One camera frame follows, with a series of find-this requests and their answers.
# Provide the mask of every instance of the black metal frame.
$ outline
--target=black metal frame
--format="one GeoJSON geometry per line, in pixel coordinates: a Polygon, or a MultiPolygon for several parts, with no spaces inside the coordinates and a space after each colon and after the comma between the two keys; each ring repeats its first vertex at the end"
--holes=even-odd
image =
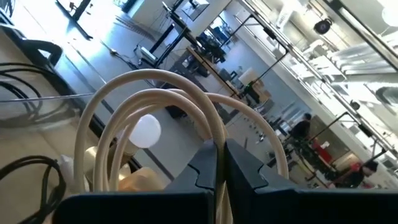
{"type": "Polygon", "coordinates": [[[77,7],[75,13],[72,15],[69,13],[68,9],[65,9],[65,7],[60,3],[59,0],[56,1],[57,6],[61,9],[61,11],[69,18],[70,21],[73,22],[73,24],[76,26],[76,28],[80,31],[80,33],[86,38],[86,39],[92,39],[93,37],[89,35],[84,28],[82,28],[81,25],[79,25],[78,20],[80,19],[81,15],[84,13],[86,10],[87,6],[90,4],[91,0],[82,0],[81,4],[79,7],[77,7]]]}
{"type": "Polygon", "coordinates": [[[156,43],[150,48],[149,52],[154,53],[156,49],[162,44],[162,42],[166,39],[166,37],[173,31],[175,25],[171,24],[167,28],[167,30],[159,37],[159,39],[156,41],[156,43]]]}

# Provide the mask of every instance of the person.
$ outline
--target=person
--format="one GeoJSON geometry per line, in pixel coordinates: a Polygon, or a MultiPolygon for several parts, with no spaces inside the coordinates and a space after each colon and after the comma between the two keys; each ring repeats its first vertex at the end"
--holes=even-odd
{"type": "Polygon", "coordinates": [[[305,113],[303,115],[303,120],[297,123],[292,130],[290,130],[290,137],[296,140],[308,138],[308,135],[310,134],[311,118],[312,115],[310,113],[305,113]]]}
{"type": "Polygon", "coordinates": [[[370,177],[377,171],[378,165],[375,161],[369,161],[357,170],[349,168],[349,171],[337,178],[333,183],[337,188],[357,188],[365,177],[370,177]]]}

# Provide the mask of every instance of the ceiling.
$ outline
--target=ceiling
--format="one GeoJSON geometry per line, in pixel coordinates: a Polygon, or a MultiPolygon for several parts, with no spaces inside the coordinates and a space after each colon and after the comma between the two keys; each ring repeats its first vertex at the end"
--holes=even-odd
{"type": "MultiPolygon", "coordinates": [[[[284,0],[263,0],[273,13],[276,15],[282,9],[284,0]]],[[[367,24],[375,33],[384,32],[388,25],[382,19],[383,6],[377,0],[341,0],[346,7],[365,24],[367,24]]],[[[325,35],[332,42],[339,42],[338,48],[343,49],[344,46],[354,45],[363,42],[359,36],[337,15],[330,7],[326,5],[324,0],[311,0],[310,7],[322,19],[328,17],[333,21],[331,31],[325,35]]],[[[299,32],[306,37],[309,42],[320,39],[320,36],[313,31],[313,25],[320,20],[309,17],[308,14],[300,14],[294,12],[290,18],[291,23],[299,32]]],[[[396,27],[388,28],[384,34],[396,31],[396,27]]]]}

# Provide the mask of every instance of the metal pipe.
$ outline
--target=metal pipe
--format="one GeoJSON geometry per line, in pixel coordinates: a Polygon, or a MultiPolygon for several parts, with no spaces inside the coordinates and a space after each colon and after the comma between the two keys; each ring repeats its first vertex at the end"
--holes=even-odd
{"type": "Polygon", "coordinates": [[[91,0],[83,0],[79,7],[76,9],[75,13],[73,14],[72,18],[75,21],[78,21],[81,17],[81,15],[83,15],[84,11],[86,10],[87,6],[90,4],[91,0]]]}
{"type": "MultiPolygon", "coordinates": [[[[366,82],[379,82],[379,83],[398,83],[398,73],[361,73],[347,75],[346,78],[340,74],[329,75],[334,78],[333,85],[344,83],[366,83],[366,82]]],[[[312,82],[317,78],[305,77],[303,81],[312,82]]]]}
{"type": "Polygon", "coordinates": [[[167,30],[160,36],[160,38],[156,41],[156,43],[150,48],[149,52],[154,53],[155,50],[162,44],[162,42],[166,39],[166,37],[173,31],[174,24],[171,24],[167,30]]]}
{"type": "Polygon", "coordinates": [[[341,67],[341,70],[366,70],[366,69],[375,69],[375,68],[390,68],[391,66],[386,61],[377,61],[377,62],[367,62],[356,65],[344,65],[341,67]]]}

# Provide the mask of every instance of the white ball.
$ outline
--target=white ball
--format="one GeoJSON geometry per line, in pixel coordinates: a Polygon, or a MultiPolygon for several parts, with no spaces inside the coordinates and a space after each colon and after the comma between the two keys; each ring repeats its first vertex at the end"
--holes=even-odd
{"type": "Polygon", "coordinates": [[[160,138],[162,128],[159,121],[152,115],[142,116],[130,135],[130,141],[144,149],[152,147],[160,138]]]}

